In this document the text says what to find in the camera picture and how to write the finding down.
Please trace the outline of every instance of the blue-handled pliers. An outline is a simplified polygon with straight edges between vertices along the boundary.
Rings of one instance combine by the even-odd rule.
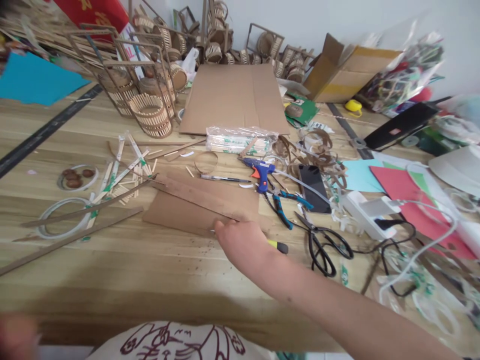
[[[310,204],[308,201],[306,201],[304,198],[302,198],[298,195],[290,194],[290,193],[287,193],[287,192],[285,192],[281,189],[275,188],[275,186],[272,184],[272,182],[270,180],[268,180],[268,182],[272,186],[272,190],[268,190],[268,192],[273,195],[273,204],[275,205],[275,212],[278,215],[278,217],[280,218],[281,222],[289,230],[292,230],[294,228],[294,225],[285,216],[284,210],[282,208],[282,203],[280,202],[280,198],[295,200],[295,201],[301,203],[303,206],[305,206],[309,210],[313,209],[314,206],[312,204]]]

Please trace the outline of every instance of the cardboard box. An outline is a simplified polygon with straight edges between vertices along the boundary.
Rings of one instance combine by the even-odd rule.
[[[355,46],[343,60],[344,49],[345,45],[327,33],[323,51],[314,59],[313,69],[303,84],[310,91],[309,99],[321,103],[346,102],[402,53]]]
[[[201,65],[185,105],[179,132],[256,126],[289,134],[290,125],[270,64]]]

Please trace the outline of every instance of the black speaker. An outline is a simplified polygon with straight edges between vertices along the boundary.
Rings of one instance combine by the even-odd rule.
[[[364,140],[370,149],[381,148],[422,128],[440,109],[431,102],[419,102],[386,122]]]

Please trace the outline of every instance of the wooden tabletop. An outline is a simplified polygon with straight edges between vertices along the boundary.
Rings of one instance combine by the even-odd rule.
[[[19,145],[87,89],[50,108],[0,100],[0,156]],[[320,109],[316,120],[334,130],[333,150],[339,158],[360,159],[328,107],[322,105]],[[384,116],[365,113],[349,123],[358,136],[364,137],[385,121]],[[100,181],[80,193],[60,190],[58,176],[62,170],[78,164],[94,165],[103,174],[111,159],[106,142],[115,143],[118,135],[125,131],[130,131],[138,142],[158,141],[143,134],[134,120],[121,117],[101,93],[0,180],[0,267],[55,242],[13,240],[34,235],[32,229],[21,228],[19,224],[36,220],[59,200],[88,198],[91,191],[97,192]],[[293,140],[297,138],[293,128],[290,136]],[[174,133],[163,141],[187,143],[192,138],[179,135],[175,124]],[[205,147],[191,149],[199,153]],[[129,151],[129,146],[125,147],[124,154]],[[387,154],[423,162],[431,157],[417,148],[399,146],[389,149]],[[251,174],[235,155],[219,153],[218,157],[213,175],[247,178]],[[193,156],[179,157],[172,162],[160,158],[156,170],[175,167],[186,172],[185,166],[194,171]],[[288,187],[298,191],[293,183]],[[131,199],[126,207],[116,203],[102,209],[96,224],[121,215],[126,208],[142,205],[147,209],[155,193],[153,188],[142,188],[139,197]],[[285,200],[282,205],[287,217],[293,219],[297,204]],[[54,215],[78,209],[66,205]],[[309,267],[311,259],[304,231],[297,228],[288,231],[263,198],[260,198],[259,213],[274,221],[270,238],[286,243],[290,249],[288,256]],[[313,215],[312,220],[316,225],[339,231],[330,215]],[[52,224],[48,230],[61,233],[78,221]],[[374,244],[366,235],[359,238],[342,234],[353,248]],[[327,251],[339,267],[338,255]],[[348,286],[359,292],[373,265],[372,256],[355,255],[343,264],[349,273]],[[342,351],[319,326],[279,304],[245,278],[230,264],[214,239],[142,222],[141,214],[93,234],[90,241],[73,242],[0,277],[0,310],[36,316],[46,344],[98,346],[142,322],[169,320],[194,325],[222,324],[272,350]],[[443,338],[459,354],[480,355],[479,334],[466,316],[458,316],[463,336],[452,339],[427,323],[410,300],[406,302],[405,315]]]

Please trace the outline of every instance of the black phone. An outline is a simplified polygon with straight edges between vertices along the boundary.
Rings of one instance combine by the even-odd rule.
[[[311,188],[317,190],[327,199],[327,190],[325,189],[324,181],[322,180],[322,173],[318,166],[313,165],[298,165],[298,176],[302,183],[307,184]],[[332,208],[330,203],[325,202],[315,194],[313,191],[301,186],[303,198],[313,205],[313,209],[308,210],[311,213],[331,214]]]

